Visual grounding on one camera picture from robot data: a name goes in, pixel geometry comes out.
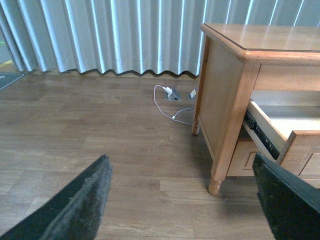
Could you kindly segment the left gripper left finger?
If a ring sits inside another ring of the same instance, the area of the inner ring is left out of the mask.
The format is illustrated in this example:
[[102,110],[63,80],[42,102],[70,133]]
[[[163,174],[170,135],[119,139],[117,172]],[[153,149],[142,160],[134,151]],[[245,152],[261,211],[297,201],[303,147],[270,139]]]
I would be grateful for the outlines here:
[[102,155],[2,240],[93,240],[109,196],[113,167]]

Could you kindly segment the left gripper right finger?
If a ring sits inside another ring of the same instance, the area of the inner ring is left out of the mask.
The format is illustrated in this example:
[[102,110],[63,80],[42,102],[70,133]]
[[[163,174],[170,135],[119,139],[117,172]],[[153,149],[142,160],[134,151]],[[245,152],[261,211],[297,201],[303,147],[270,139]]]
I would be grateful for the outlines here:
[[277,240],[320,238],[320,191],[261,153],[253,172],[257,196]]

